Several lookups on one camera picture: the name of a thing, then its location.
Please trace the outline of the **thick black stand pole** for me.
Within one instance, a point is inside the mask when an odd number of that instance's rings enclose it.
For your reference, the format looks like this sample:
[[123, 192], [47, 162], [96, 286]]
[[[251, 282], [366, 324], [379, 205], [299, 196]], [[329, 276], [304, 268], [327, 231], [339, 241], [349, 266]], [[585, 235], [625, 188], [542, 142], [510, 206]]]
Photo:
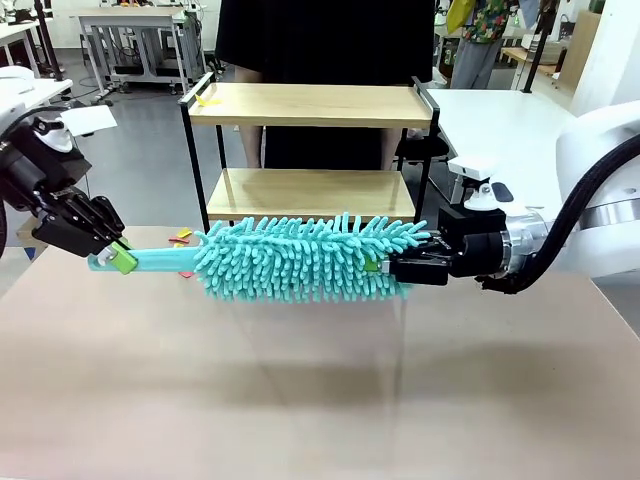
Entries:
[[547, 37], [553, 25], [552, 13], [553, 13], [552, 10], [547, 10], [547, 11], [543, 11], [540, 14], [540, 18], [539, 18], [540, 37], [538, 39], [535, 55], [533, 57], [533, 60], [529, 68], [529, 74], [524, 84], [524, 88], [522, 89], [522, 92], [525, 94], [532, 93], [533, 82], [535, 80], [536, 73], [544, 52], [544, 47], [546, 45]]

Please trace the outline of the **open cardboard box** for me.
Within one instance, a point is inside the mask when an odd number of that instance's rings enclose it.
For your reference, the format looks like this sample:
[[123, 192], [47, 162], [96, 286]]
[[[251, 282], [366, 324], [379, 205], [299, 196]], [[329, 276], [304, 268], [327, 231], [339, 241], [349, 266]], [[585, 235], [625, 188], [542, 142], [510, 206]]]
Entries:
[[17, 230], [16, 235], [21, 248], [26, 253], [28, 259], [37, 259], [47, 248], [47, 244], [33, 236], [32, 231], [38, 226], [38, 221], [34, 217], [28, 218]]

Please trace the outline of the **wooden background table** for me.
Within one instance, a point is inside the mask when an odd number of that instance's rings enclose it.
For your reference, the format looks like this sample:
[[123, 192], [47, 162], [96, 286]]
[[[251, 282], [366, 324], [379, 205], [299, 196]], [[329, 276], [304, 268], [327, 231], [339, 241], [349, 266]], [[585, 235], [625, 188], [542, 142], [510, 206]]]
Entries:
[[[532, 64], [534, 60], [534, 57], [527, 50], [521, 47], [503, 47], [501, 49], [501, 54], [506, 55], [510, 60], [514, 60], [518, 63]], [[551, 65], [540, 63], [537, 67], [537, 70], [539, 72], [542, 72], [547, 77], [557, 80], [559, 78], [560, 72], [556, 71], [556, 67], [556, 64]]]

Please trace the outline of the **teal microfiber duster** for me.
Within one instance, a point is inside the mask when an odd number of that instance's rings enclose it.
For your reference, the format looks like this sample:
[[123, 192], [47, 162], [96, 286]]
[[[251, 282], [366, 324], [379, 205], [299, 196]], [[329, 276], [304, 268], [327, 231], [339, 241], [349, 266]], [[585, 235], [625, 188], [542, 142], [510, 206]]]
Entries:
[[130, 273], [193, 272], [207, 295], [228, 301], [387, 299], [406, 294], [409, 285], [365, 272], [365, 257], [402, 253], [410, 234], [425, 226], [379, 216], [364, 223], [348, 213], [330, 220], [246, 217], [234, 226], [217, 221], [198, 233], [195, 247], [130, 250], [138, 261]]

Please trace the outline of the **white metal frame desk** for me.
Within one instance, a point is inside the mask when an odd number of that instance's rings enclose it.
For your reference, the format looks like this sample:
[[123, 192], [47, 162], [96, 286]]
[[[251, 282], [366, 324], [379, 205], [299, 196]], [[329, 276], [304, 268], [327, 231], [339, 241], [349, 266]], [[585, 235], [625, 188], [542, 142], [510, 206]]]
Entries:
[[132, 83], [187, 91], [206, 73], [202, 23], [192, 8], [89, 8], [76, 17], [103, 96]]

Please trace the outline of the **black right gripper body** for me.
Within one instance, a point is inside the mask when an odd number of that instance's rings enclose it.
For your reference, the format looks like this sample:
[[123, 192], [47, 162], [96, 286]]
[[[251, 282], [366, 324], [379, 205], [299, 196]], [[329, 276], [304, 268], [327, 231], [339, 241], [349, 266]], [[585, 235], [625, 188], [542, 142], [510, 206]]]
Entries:
[[394, 253], [391, 275], [405, 284], [445, 286], [450, 277], [468, 278], [498, 273], [505, 257], [506, 231], [443, 237], [426, 248]]

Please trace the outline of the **two-tier wooden black-frame shelf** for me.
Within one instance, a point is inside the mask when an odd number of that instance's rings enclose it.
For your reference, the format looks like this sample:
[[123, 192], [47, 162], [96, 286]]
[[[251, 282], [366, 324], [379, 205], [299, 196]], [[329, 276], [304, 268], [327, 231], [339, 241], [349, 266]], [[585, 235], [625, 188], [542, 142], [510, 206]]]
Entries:
[[[221, 99], [211, 107], [195, 95]], [[417, 222], [429, 168], [422, 168], [418, 199], [411, 199], [400, 171], [242, 170], [228, 167], [223, 128], [230, 126], [357, 127], [438, 130], [440, 107], [418, 79], [411, 86], [349, 86], [218, 82], [205, 74], [179, 100], [201, 222], [245, 216], [331, 218], [345, 210]], [[215, 129], [221, 174], [205, 193], [193, 128]]]

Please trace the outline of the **small white side table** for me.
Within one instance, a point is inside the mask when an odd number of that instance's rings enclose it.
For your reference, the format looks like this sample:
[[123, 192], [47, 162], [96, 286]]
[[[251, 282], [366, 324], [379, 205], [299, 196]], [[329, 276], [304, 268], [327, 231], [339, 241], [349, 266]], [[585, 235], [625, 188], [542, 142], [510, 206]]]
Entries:
[[34, 79], [33, 81], [17, 78], [0, 79], [0, 106], [23, 104], [26, 108], [47, 104], [56, 95], [70, 89], [70, 79], [55, 81], [53, 79]]

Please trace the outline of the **person in floral shirt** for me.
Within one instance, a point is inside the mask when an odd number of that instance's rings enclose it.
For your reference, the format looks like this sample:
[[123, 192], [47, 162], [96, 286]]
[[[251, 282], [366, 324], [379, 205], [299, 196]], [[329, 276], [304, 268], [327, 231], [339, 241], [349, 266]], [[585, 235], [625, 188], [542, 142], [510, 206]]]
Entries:
[[460, 29], [451, 89], [487, 88], [509, 17], [519, 0], [452, 0], [446, 26], [449, 33]]

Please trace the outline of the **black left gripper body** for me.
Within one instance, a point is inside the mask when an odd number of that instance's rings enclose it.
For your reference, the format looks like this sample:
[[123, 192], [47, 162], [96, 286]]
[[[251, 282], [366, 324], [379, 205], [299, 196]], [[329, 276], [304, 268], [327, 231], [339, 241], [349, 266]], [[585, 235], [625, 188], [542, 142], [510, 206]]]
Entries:
[[91, 169], [72, 146], [60, 152], [34, 132], [0, 141], [0, 199], [37, 219], [35, 239], [86, 258], [122, 242], [124, 223], [104, 196], [89, 197], [76, 184]]

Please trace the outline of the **black chair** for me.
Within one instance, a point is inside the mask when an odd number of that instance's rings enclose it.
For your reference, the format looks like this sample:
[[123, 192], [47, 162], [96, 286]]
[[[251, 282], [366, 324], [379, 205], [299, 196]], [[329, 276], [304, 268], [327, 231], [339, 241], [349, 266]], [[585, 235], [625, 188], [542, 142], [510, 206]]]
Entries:
[[414, 136], [400, 141], [396, 156], [408, 161], [411, 165], [416, 165], [424, 162], [428, 157], [447, 157], [449, 151], [449, 145], [440, 136]]

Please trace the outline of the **thin black stand pole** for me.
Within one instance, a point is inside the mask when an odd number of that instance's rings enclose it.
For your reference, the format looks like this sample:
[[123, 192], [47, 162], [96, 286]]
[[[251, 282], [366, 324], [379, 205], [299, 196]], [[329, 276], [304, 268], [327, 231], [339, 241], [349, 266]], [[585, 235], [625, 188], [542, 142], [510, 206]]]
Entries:
[[46, 65], [49, 68], [50, 74], [52, 78], [56, 81], [62, 81], [64, 79], [63, 72], [60, 68], [59, 62], [57, 60], [53, 44], [51, 41], [51, 37], [49, 34], [48, 26], [46, 21], [48, 17], [45, 13], [44, 2], [43, 0], [33, 0], [34, 9], [36, 11], [39, 27], [39, 40], [44, 51], [44, 57], [46, 61]]

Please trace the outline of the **light brown wooden panel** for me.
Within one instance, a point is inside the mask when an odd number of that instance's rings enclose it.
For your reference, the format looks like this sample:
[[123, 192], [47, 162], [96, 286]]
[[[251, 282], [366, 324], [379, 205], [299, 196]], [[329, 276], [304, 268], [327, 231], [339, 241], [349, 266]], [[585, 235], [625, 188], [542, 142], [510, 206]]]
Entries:
[[558, 83], [574, 91], [589, 57], [591, 47], [600, 23], [601, 15], [588, 10], [579, 12], [576, 26], [564, 58]]

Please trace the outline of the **large white side table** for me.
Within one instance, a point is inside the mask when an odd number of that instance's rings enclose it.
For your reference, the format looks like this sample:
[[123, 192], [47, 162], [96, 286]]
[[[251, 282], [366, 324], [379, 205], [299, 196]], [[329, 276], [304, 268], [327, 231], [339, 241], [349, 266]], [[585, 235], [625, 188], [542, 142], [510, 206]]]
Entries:
[[492, 160], [496, 177], [530, 206], [561, 204], [556, 141], [574, 116], [547, 97], [517, 90], [429, 91], [439, 126], [461, 156]]

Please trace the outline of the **white lump object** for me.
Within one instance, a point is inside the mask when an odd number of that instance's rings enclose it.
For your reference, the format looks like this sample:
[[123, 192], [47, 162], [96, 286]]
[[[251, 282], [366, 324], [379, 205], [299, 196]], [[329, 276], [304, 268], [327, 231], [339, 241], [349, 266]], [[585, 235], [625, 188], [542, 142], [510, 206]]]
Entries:
[[0, 67], [0, 95], [21, 95], [34, 89], [32, 70], [18, 65]]

